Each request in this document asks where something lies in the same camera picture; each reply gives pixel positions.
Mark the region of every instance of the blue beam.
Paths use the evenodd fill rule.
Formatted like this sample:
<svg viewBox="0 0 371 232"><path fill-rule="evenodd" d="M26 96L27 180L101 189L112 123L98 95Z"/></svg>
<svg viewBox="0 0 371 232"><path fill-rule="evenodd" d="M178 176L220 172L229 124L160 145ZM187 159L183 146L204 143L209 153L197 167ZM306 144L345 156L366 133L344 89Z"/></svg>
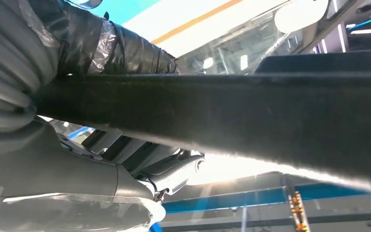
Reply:
<svg viewBox="0 0 371 232"><path fill-rule="evenodd" d="M88 132L89 130L91 130L90 127L81 127L80 129L78 129L76 131L73 131L72 133L68 134L68 138L69 139L74 139L77 136L82 135L82 134Z"/></svg>
<svg viewBox="0 0 371 232"><path fill-rule="evenodd" d="M368 194L364 191L330 184L297 186L296 190L301 193L301 197L304 200ZM164 203L163 206L166 209L167 214L173 214L279 203L286 203L285 194L282 188L167 202Z"/></svg>

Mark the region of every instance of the ceiling light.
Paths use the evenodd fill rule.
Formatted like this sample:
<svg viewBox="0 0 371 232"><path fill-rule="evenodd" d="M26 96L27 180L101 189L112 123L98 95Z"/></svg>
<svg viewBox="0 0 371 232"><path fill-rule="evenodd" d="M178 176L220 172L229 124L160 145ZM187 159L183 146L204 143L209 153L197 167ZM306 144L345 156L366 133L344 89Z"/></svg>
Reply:
<svg viewBox="0 0 371 232"><path fill-rule="evenodd" d="M353 23L353 24L347 24L347 25L346 25L346 28L352 28L352 27L354 27L354 26L356 26L356 23Z"/></svg>
<svg viewBox="0 0 371 232"><path fill-rule="evenodd" d="M366 30L354 30L351 32L352 35L360 35L360 34L371 34L371 29Z"/></svg>
<svg viewBox="0 0 371 232"><path fill-rule="evenodd" d="M209 57L209 58L205 59L202 67L204 69L207 69L207 68L211 67L213 64L214 64L214 59L212 57Z"/></svg>
<svg viewBox="0 0 371 232"><path fill-rule="evenodd" d="M346 52L345 39L343 38L342 25L338 25L339 39L341 40L342 52Z"/></svg>
<svg viewBox="0 0 371 232"><path fill-rule="evenodd" d="M248 68L248 56L243 55L241 56L241 71Z"/></svg>
<svg viewBox="0 0 371 232"><path fill-rule="evenodd" d="M325 43L325 40L324 39L322 39L322 48L324 49L324 53L325 54L328 53L328 50L326 48L326 43Z"/></svg>

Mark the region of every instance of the cable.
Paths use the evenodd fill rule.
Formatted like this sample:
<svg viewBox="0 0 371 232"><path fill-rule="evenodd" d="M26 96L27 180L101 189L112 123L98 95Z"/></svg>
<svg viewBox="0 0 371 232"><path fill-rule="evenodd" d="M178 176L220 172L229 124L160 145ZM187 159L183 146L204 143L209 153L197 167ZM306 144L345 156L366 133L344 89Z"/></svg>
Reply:
<svg viewBox="0 0 371 232"><path fill-rule="evenodd" d="M0 0L0 132L30 123L36 109L29 94L49 83L58 48L44 46L21 14L21 0Z"/></svg>

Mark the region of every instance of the black hose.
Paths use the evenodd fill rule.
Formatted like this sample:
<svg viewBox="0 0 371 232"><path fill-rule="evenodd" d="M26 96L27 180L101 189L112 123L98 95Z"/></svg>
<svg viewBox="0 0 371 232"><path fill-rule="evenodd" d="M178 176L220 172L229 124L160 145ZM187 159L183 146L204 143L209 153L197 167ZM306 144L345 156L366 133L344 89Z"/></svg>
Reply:
<svg viewBox="0 0 371 232"><path fill-rule="evenodd" d="M0 132L34 119L29 94L55 77L58 51L29 27L18 0L0 0Z"/></svg>

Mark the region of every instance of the plastic wrap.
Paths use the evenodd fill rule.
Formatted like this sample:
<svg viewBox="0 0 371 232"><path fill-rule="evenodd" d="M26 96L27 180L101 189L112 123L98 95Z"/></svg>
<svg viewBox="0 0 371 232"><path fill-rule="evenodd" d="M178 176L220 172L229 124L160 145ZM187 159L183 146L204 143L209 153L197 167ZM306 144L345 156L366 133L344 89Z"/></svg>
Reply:
<svg viewBox="0 0 371 232"><path fill-rule="evenodd" d="M116 32L114 25L109 21L103 20L99 43L90 64L88 74L100 74L104 70L104 65L106 65L110 58L115 39Z"/></svg>
<svg viewBox="0 0 371 232"><path fill-rule="evenodd" d="M23 18L26 20L28 26L38 35L42 43L46 47L59 47L60 43L57 39L48 32L43 22L38 18L38 16L33 11L28 0L18 0L19 8Z"/></svg>
<svg viewBox="0 0 371 232"><path fill-rule="evenodd" d="M165 216L149 199L49 193L0 198L0 232L145 232Z"/></svg>

